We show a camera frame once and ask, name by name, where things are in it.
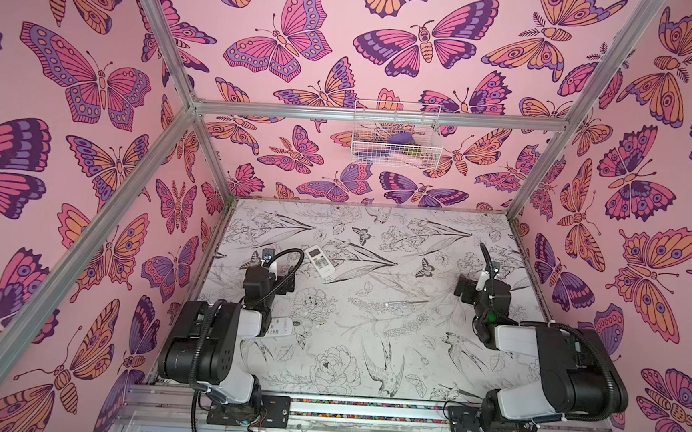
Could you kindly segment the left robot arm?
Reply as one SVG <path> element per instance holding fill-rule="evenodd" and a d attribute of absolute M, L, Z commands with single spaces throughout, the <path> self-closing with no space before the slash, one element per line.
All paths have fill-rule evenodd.
<path fill-rule="evenodd" d="M 216 406 L 257 408 L 261 386 L 243 366 L 242 345 L 255 338 L 292 333 L 292 321 L 275 319 L 273 301 L 295 290 L 295 279 L 264 266 L 246 270 L 244 299 L 183 305 L 157 359 L 163 379 L 188 386 Z"/>

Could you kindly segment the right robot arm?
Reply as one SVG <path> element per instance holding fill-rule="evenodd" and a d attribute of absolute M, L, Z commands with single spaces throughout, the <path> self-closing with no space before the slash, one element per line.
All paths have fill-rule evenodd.
<path fill-rule="evenodd" d="M 628 390 L 595 331 L 512 320 L 511 287 L 502 281 L 460 276 L 454 295 L 474 307 L 473 331 L 483 346 L 538 362 L 536 381 L 492 389 L 471 409 L 481 432 L 522 432 L 526 425 L 564 420 L 601 422 L 627 410 Z"/>

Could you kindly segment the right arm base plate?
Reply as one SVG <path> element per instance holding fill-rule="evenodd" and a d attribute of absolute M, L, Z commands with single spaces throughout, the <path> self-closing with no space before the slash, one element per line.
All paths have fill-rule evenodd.
<path fill-rule="evenodd" d="M 529 432 L 524 421 L 508 420 L 467 403 L 447 402 L 443 414 L 451 432 Z"/>

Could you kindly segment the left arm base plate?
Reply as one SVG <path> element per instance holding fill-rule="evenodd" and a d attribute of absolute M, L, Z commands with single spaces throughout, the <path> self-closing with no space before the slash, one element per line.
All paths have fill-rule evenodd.
<path fill-rule="evenodd" d="M 253 399 L 244 405 L 213 405 L 205 421 L 213 426 L 258 426 L 285 430 L 289 424 L 291 403 L 288 396 L 263 395 L 260 402 Z"/>

